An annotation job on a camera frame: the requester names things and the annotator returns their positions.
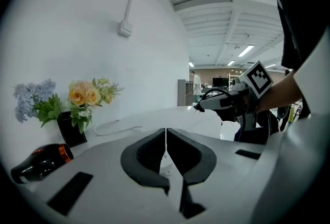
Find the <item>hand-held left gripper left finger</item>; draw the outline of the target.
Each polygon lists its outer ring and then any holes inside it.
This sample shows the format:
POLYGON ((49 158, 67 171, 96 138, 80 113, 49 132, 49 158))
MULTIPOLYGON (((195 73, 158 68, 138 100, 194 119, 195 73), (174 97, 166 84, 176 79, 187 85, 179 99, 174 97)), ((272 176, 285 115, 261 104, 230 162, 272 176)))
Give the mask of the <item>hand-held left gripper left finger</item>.
POLYGON ((35 193, 60 223, 180 224, 160 175, 165 129, 136 133, 87 149, 47 176, 35 193))

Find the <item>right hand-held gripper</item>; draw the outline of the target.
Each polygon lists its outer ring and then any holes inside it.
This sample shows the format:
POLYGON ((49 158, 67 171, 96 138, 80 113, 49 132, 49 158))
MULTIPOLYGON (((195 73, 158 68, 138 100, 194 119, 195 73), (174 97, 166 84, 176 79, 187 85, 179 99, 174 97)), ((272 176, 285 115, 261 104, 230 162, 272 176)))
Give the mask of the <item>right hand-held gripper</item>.
POLYGON ((268 127, 268 112, 257 113, 261 97, 273 85, 270 74, 260 61, 232 81, 227 93, 211 94, 200 101, 202 109, 219 110, 222 121, 238 122, 245 131, 268 127))

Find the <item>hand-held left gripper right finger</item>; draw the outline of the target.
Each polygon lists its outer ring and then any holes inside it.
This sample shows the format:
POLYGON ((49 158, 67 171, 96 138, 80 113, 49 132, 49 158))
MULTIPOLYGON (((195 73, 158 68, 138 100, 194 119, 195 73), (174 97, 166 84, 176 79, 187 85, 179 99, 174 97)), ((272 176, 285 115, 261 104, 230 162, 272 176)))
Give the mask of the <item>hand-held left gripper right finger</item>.
POLYGON ((167 152, 183 178, 180 213, 189 219, 219 204, 250 173, 264 148, 167 129, 167 152))

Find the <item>white power strip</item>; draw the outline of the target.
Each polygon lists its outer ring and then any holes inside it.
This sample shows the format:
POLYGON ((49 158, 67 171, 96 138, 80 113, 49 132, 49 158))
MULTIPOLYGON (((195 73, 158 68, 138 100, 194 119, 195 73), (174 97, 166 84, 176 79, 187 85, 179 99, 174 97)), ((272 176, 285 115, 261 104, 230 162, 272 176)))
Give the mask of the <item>white power strip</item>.
POLYGON ((170 176, 172 174, 172 168, 173 168, 173 161, 170 158, 168 152, 165 151, 160 162, 159 174, 170 176))

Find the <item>person's right forearm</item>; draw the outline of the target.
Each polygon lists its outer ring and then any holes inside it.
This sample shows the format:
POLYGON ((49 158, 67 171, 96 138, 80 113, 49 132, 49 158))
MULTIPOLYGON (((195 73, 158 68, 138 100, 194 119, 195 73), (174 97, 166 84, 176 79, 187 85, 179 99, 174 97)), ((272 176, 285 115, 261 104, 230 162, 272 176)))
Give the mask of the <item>person's right forearm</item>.
POLYGON ((277 107, 285 107, 299 101, 302 93, 294 80, 296 70, 292 70, 280 82, 270 87, 270 89, 260 98, 257 112, 270 110, 277 107))

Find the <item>black hair dryer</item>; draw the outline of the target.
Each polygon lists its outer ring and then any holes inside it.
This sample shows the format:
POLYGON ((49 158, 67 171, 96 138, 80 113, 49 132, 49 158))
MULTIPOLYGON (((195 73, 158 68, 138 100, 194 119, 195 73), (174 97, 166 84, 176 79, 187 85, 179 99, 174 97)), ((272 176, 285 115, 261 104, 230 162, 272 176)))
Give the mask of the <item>black hair dryer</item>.
POLYGON ((43 145, 35 149, 19 165, 12 168, 11 176, 18 184, 39 182, 73 159, 74 156, 65 143, 43 145))

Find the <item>black monitor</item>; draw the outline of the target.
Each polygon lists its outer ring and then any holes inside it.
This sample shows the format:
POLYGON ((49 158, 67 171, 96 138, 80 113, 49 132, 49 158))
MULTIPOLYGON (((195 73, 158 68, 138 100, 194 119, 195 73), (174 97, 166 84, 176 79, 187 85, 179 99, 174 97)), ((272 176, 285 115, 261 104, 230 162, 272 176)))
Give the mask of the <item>black monitor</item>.
POLYGON ((227 87, 229 84, 228 77, 215 77, 212 79, 212 86, 213 87, 227 87))

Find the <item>white storage shelf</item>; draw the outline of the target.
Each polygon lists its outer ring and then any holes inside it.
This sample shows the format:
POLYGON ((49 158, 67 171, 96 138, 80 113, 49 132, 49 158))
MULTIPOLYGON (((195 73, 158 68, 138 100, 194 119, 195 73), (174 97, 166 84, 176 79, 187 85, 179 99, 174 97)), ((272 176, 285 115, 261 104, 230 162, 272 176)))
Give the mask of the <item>white storage shelf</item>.
POLYGON ((229 73, 228 74, 228 86, 231 87, 233 85, 233 82, 235 82, 235 79, 239 78, 240 76, 241 76, 241 74, 238 75, 238 74, 229 73))

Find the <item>grey open cabinet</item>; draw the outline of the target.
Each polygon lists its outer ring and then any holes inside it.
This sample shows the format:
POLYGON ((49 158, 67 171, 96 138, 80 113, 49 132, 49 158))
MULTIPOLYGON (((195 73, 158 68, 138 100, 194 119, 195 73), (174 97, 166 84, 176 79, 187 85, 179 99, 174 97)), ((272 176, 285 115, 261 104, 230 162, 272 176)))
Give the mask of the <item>grey open cabinet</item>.
POLYGON ((177 106, 193 105, 193 82, 179 79, 177 82, 177 106))

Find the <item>black square vase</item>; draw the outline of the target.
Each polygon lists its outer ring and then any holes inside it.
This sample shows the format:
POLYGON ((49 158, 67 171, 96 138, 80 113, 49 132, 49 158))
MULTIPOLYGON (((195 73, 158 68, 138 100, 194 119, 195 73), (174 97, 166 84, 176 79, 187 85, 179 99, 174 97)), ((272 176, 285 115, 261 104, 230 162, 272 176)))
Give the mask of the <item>black square vase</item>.
POLYGON ((72 118, 70 112, 61 113, 61 117, 57 120, 62 137, 69 148, 81 145, 87 142, 84 132, 80 133, 76 124, 72 126, 72 118))

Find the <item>orange artificial flower bouquet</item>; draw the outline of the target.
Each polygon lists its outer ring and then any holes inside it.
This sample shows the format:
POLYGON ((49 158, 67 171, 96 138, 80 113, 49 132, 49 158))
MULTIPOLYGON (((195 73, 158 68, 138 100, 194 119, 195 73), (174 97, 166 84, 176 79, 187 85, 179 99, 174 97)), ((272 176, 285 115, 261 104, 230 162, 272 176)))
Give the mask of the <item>orange artificial flower bouquet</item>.
POLYGON ((68 95, 72 127, 78 127, 79 132, 83 133, 92 122, 94 109, 111 104, 123 90, 119 83, 111 82, 108 78, 72 82, 68 95))

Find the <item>blue artificial flowers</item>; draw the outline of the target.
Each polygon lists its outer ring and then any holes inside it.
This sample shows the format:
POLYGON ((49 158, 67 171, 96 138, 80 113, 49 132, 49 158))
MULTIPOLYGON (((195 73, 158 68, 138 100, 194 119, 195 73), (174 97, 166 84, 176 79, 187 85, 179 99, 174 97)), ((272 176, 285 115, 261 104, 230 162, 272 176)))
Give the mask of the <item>blue artificial flowers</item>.
POLYGON ((36 105, 47 102, 53 95, 56 82, 50 78, 41 83, 17 84, 14 88, 13 96, 17 100, 15 107, 15 117, 20 123, 24 123, 28 118, 37 117, 36 105))

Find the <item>person's black t-shirt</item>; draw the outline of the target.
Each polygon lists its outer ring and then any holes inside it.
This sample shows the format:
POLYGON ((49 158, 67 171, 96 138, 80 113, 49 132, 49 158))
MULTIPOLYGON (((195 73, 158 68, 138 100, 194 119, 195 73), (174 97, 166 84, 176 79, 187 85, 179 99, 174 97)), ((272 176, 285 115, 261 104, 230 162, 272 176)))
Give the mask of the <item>person's black t-shirt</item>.
POLYGON ((297 71, 330 26, 330 0, 277 0, 284 32, 281 65, 297 71))

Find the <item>white wall switch box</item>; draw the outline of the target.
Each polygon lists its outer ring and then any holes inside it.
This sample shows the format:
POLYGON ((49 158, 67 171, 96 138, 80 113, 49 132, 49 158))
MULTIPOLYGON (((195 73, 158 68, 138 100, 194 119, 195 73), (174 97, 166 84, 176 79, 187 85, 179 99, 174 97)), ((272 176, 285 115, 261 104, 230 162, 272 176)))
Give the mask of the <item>white wall switch box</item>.
POLYGON ((127 20, 122 20, 119 24, 119 28, 118 28, 118 34, 129 38, 132 36, 133 33, 133 25, 131 23, 129 23, 127 20))

